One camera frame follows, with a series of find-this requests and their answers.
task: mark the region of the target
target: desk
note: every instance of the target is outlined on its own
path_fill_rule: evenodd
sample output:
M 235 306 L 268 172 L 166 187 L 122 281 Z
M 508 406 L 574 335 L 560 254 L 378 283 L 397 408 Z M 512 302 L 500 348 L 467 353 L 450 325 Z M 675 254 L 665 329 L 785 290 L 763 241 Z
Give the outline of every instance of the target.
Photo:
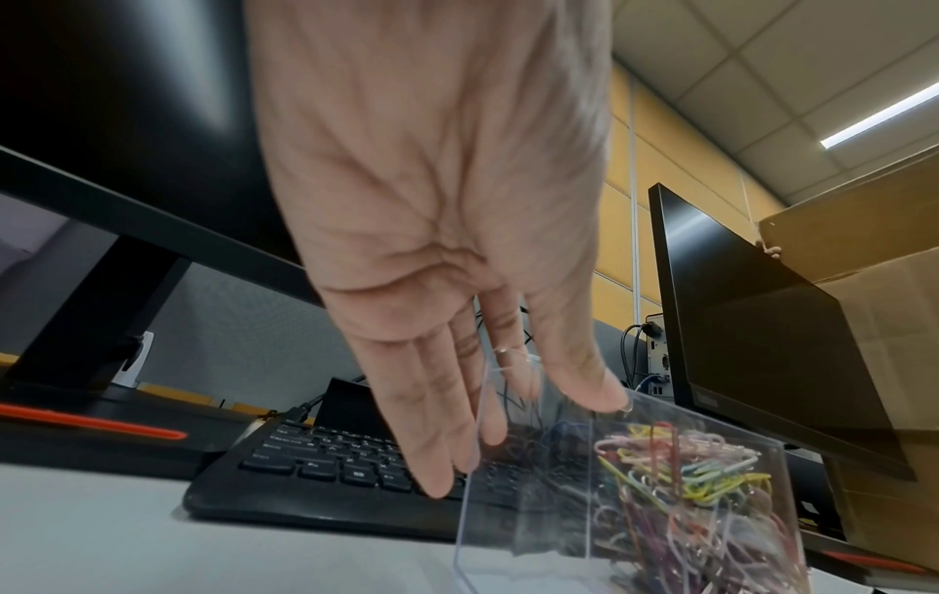
M 452 545 L 197 523 L 187 483 L 0 465 L 4 594 L 450 594 Z M 813 573 L 815 594 L 871 589 Z

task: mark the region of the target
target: human palm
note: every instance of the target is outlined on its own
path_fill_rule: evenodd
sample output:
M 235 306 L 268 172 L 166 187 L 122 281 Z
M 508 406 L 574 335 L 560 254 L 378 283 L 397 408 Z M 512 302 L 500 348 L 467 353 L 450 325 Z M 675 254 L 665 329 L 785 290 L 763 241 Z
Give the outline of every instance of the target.
M 625 404 L 590 307 L 605 4 L 248 2 L 275 196 L 431 495 L 450 489 L 452 466 L 475 463 L 474 297 L 495 348 L 524 349 L 523 297 L 559 389 L 596 410 Z M 483 438 L 501 441 L 502 411 L 482 409 Z

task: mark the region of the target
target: fluorescent light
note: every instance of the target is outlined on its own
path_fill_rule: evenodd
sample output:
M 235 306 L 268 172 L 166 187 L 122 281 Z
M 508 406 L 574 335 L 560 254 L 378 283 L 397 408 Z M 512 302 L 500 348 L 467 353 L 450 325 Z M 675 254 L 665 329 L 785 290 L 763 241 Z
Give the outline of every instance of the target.
M 878 124 L 882 124 L 883 122 L 890 119 L 891 117 L 894 117 L 896 115 L 902 114 L 903 112 L 911 110 L 917 105 L 923 104 L 936 96 L 939 96 L 939 82 L 932 85 L 931 87 L 928 87 L 919 91 L 915 95 L 911 95 L 910 97 L 907 97 L 906 99 L 904 99 L 903 101 L 899 103 L 893 104 L 892 106 L 890 106 L 889 108 L 881 112 L 877 112 L 876 114 L 872 115 L 871 117 L 868 117 L 867 119 L 862 119 L 861 121 L 854 124 L 853 126 L 850 126 L 841 130 L 837 134 L 828 136 L 825 140 L 822 141 L 822 146 L 825 147 L 826 149 L 830 149 L 834 145 L 840 144 L 849 138 L 857 136 L 858 134 L 860 134 L 861 132 L 864 132 L 865 130 L 870 130 L 874 126 Z

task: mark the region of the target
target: pile of paper clips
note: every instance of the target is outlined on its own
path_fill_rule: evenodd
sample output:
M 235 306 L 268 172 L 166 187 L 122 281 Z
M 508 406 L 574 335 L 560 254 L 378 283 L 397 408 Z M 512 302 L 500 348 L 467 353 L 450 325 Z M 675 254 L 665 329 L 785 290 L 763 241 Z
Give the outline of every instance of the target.
M 630 424 L 594 444 L 593 542 L 631 594 L 808 592 L 759 452 L 718 434 Z

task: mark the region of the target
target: clear plastic box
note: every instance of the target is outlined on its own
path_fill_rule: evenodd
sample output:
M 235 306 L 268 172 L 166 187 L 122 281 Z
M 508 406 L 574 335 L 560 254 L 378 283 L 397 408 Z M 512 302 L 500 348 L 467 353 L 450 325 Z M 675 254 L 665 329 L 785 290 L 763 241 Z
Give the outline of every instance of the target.
M 480 442 L 455 592 L 810 592 L 781 443 L 632 391 L 592 413 L 536 356 L 500 359 L 480 407 L 504 408 L 509 438 Z

